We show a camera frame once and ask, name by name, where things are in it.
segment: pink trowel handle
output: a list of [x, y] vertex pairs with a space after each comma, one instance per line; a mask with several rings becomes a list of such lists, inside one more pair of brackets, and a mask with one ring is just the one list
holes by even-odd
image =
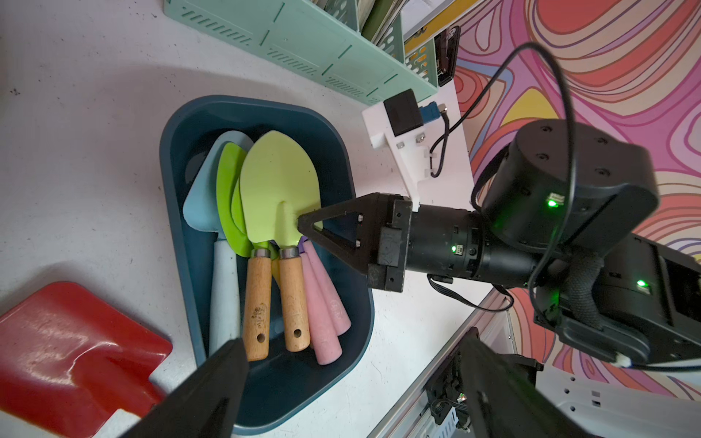
[[334, 327], [336, 328], [336, 334], [340, 336], [350, 329], [351, 319], [348, 318], [348, 313], [346, 313], [346, 308], [344, 308], [341, 302], [341, 297], [339, 297], [339, 293], [336, 291], [334, 283], [326, 272], [326, 268], [324, 268], [321, 260], [319, 260], [318, 254], [316, 254], [314, 244], [307, 240], [302, 245], [304, 246], [304, 254], [309, 256], [309, 262], [314, 270], [314, 275], [316, 276], [316, 280], [321, 288], [321, 293], [331, 313], [331, 321], [333, 321]]
[[329, 308], [322, 295], [316, 275], [311, 267], [309, 256], [299, 255], [302, 259], [304, 273], [304, 290], [306, 292], [307, 313], [309, 315], [309, 334], [314, 344], [314, 354], [319, 365], [327, 365], [341, 356], [343, 350], [339, 337], [336, 336], [334, 323], [331, 321]]

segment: wooden trowel handle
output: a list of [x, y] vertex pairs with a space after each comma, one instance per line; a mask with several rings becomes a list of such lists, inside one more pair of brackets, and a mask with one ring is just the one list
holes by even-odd
[[271, 281], [270, 251], [254, 249], [248, 260], [243, 311], [243, 345], [248, 362], [268, 357]]
[[297, 248], [280, 251], [280, 298], [283, 302], [285, 321], [285, 346], [289, 351], [302, 351], [309, 347], [309, 318], [302, 260]]

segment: dark blue plastic bin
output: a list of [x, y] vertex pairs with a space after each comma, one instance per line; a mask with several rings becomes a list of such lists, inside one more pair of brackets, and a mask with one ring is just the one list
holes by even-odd
[[[161, 137], [161, 171], [198, 366], [205, 361], [207, 351], [215, 234], [190, 228], [183, 219], [182, 204], [207, 151], [227, 130], [245, 132], [253, 141], [269, 130], [289, 135], [304, 148], [316, 167], [322, 206], [355, 197], [348, 154], [341, 137], [325, 118], [310, 109], [241, 97], [206, 96], [188, 102], [173, 114]], [[325, 223], [325, 226], [348, 235], [353, 233], [354, 223], [351, 220]], [[280, 293], [273, 287], [270, 353], [266, 360], [251, 363], [234, 427], [236, 434], [259, 434], [279, 426], [341, 380], [367, 348], [374, 308], [366, 277], [323, 249], [317, 250], [353, 323], [340, 336], [343, 355], [322, 367], [309, 348], [300, 353], [288, 352], [284, 336], [274, 337], [273, 333], [282, 315]], [[238, 258], [242, 301], [246, 261]]]

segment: blue connector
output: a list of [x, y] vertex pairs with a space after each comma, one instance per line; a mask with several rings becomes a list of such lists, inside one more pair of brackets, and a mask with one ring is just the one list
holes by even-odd
[[431, 102], [425, 107], [418, 109], [421, 112], [421, 119], [425, 125], [428, 122], [433, 122], [434, 120], [440, 118], [440, 111], [438, 111], [438, 105], [436, 102]]

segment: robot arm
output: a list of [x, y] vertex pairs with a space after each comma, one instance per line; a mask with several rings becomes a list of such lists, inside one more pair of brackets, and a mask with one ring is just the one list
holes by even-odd
[[[299, 231], [376, 289], [401, 292], [407, 269], [432, 282], [523, 287], [564, 214], [567, 141], [562, 120], [522, 127], [477, 181], [473, 200], [494, 177], [477, 211], [373, 193], [301, 216]], [[632, 234], [659, 204], [649, 153], [582, 124], [575, 142], [571, 215], [536, 279], [536, 323], [624, 367], [701, 357], [701, 267]], [[313, 227], [344, 216], [356, 223], [354, 242], [332, 224]]]

